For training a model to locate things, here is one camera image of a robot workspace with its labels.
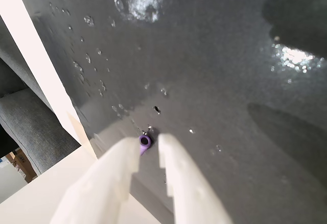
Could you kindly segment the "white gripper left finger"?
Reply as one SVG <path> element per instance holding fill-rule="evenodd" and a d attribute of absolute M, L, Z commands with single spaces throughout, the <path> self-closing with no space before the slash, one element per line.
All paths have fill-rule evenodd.
<path fill-rule="evenodd" d="M 120 140 L 68 187 L 51 223 L 117 223 L 138 169 L 138 140 Z"/>

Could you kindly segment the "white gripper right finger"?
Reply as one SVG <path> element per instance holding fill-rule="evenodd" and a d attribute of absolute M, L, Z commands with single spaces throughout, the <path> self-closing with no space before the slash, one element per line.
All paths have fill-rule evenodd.
<path fill-rule="evenodd" d="M 159 167 L 166 170 L 167 196 L 175 223 L 233 223 L 222 202 L 182 144 L 171 134 L 158 136 Z"/>

